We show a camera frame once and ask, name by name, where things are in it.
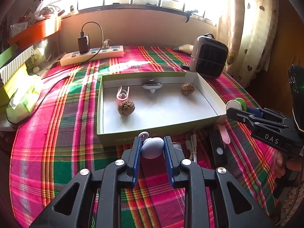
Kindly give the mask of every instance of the walnut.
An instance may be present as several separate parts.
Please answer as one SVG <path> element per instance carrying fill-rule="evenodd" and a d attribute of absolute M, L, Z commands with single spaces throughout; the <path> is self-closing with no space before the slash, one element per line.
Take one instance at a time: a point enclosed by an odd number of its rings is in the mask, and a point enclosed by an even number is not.
<path fill-rule="evenodd" d="M 181 92 L 184 95 L 190 95 L 194 92 L 194 85 L 193 83 L 185 83 L 181 86 Z"/>
<path fill-rule="evenodd" d="M 132 101 L 126 100 L 119 104 L 117 110 L 120 115 L 128 116 L 135 110 L 135 104 Z"/>

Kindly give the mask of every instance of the table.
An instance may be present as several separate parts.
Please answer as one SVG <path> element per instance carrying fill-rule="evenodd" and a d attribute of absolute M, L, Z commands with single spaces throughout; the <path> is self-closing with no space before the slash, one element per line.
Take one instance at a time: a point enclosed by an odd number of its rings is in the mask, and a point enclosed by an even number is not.
<path fill-rule="evenodd" d="M 28 227 L 56 194 L 81 169 L 98 170 L 120 158 L 132 145 L 103 148 L 96 135 L 97 99 L 100 76 L 148 71 L 184 71 L 190 56 L 171 48 L 124 47 L 122 58 L 90 61 L 72 69 L 58 65 L 45 80 L 41 97 L 60 79 L 43 104 L 17 131 L 11 156 L 10 192 L 13 212 Z M 243 98 L 249 107 L 258 107 L 253 98 L 226 73 L 208 80 L 226 103 Z M 250 137 L 243 124 L 226 121 L 231 143 L 226 146 L 226 168 L 270 213 L 276 205 L 272 191 L 275 177 L 271 172 L 275 150 Z M 201 167 L 210 168 L 204 149 L 202 131 L 197 131 L 197 157 Z M 182 144 L 186 157 L 184 135 L 173 136 Z M 210 222 L 214 227 L 211 206 Z M 122 190 L 123 227 L 183 227 L 184 189 L 172 189 L 168 183 L 162 157 L 142 159 L 139 181 L 133 190 Z"/>

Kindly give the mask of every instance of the black cable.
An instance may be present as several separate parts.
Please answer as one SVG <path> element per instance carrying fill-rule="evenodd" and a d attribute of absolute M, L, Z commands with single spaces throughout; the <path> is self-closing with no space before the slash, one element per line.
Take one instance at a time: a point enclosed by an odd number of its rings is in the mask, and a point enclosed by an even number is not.
<path fill-rule="evenodd" d="M 17 122 L 17 123 L 11 122 L 11 121 L 8 119 L 7 113 L 6 113 L 6 118 L 7 118 L 8 122 L 11 123 L 11 124 L 13 124 L 13 125 L 20 125 L 20 124 L 26 122 L 27 120 L 29 120 L 29 119 L 36 113 L 36 111 L 38 110 L 38 108 L 40 107 L 40 105 L 42 104 L 42 102 L 45 100 L 45 98 L 47 97 L 47 95 L 51 92 L 51 90 L 52 90 L 59 82 L 61 82 L 61 81 L 63 81 L 63 80 L 66 80 L 66 79 L 68 79 L 69 77 L 70 77 L 70 76 L 66 76 L 66 77 L 62 78 L 61 80 L 57 81 L 57 82 L 50 88 L 50 90 L 45 94 L 45 96 L 43 97 L 43 99 L 41 100 L 41 102 L 39 103 L 39 105 L 36 107 L 36 109 L 35 109 L 28 117 L 26 117 L 25 119 L 21 120 L 20 122 Z"/>
<path fill-rule="evenodd" d="M 102 48 L 102 45 L 103 45 L 103 30 L 102 30 L 101 26 L 100 26 L 97 22 L 88 21 L 88 22 L 84 23 L 84 25 L 83 25 L 82 28 L 81 28 L 80 34 L 83 33 L 83 27 L 84 27 L 86 24 L 88 24 L 88 23 L 94 23 L 94 24 L 97 24 L 97 25 L 99 26 L 99 28 L 100 28 L 100 30 L 101 30 L 101 35 L 102 35 L 101 46 L 100 46 L 99 50 L 97 51 L 97 53 L 94 54 L 94 56 L 92 56 L 91 58 L 89 58 L 88 60 L 86 60 L 86 61 L 84 61 L 84 62 L 81 62 L 81 63 L 79 64 L 79 66 L 82 65 L 82 64 L 84 64 L 84 63 L 86 63 L 86 62 L 88 62 L 88 61 L 91 60 L 93 57 L 95 57 L 95 56 L 100 52 L 100 50 L 101 50 L 101 48 Z M 54 75 L 56 75 L 56 74 L 58 74 L 58 73 L 61 73 L 61 72 L 63 72 L 63 71 L 69 70 L 69 69 L 72 69 L 72 68 L 74 68 L 74 67 L 75 67 L 75 66 L 71 66 L 71 67 L 66 68 L 66 69 L 64 69 L 64 70 L 61 70 L 61 71 L 59 71 L 59 72 L 57 72 L 57 73 L 54 73 L 54 74 L 49 75 L 49 76 L 46 76 L 46 77 L 44 77 L 43 79 L 50 78 L 50 77 L 52 77 L 52 76 L 54 76 Z"/>
<path fill-rule="evenodd" d="M 295 202 L 296 202 L 296 200 L 297 200 L 297 198 L 298 198 L 298 195 L 299 195 L 299 192 L 300 192 L 300 187 L 301 187 L 303 172 L 304 172 L 304 158 L 302 159 L 301 172 L 300 172 L 300 179 L 299 179 L 299 183 L 298 183 L 298 186 L 297 186 L 297 191 L 296 191 L 296 193 L 295 193 L 295 197 L 294 197 L 293 203 L 292 203 L 291 207 L 289 208 L 288 212 L 286 213 L 286 215 L 285 215 L 282 219 L 280 219 L 279 222 L 276 223 L 276 226 L 278 226 L 284 219 L 287 218 L 287 216 L 290 214 L 291 210 L 292 210 L 293 207 L 295 206 Z"/>

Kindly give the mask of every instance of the hand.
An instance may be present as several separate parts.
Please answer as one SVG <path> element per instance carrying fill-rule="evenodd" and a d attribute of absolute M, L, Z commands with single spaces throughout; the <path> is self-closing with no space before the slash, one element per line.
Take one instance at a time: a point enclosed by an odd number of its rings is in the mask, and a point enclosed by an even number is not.
<path fill-rule="evenodd" d="M 285 164 L 284 164 L 283 155 L 281 152 L 277 151 L 274 158 L 275 158 L 274 175 L 276 178 L 281 178 L 285 174 Z M 303 157 L 297 157 L 287 160 L 286 167 L 290 170 L 301 171 L 302 160 Z"/>

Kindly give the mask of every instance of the pink plastic object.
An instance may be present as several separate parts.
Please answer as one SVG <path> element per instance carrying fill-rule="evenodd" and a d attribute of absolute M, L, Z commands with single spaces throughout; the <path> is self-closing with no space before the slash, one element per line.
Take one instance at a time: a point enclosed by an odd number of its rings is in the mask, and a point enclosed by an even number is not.
<path fill-rule="evenodd" d="M 221 134 L 222 140 L 225 144 L 230 144 L 230 137 L 226 127 L 223 124 L 215 124 L 214 128 L 217 128 Z"/>
<path fill-rule="evenodd" d="M 120 87 L 118 89 L 118 92 L 116 95 L 116 101 L 117 101 L 118 105 L 129 99 L 129 90 L 130 90 L 130 87 L 128 87 L 128 91 L 123 90 L 122 87 Z"/>

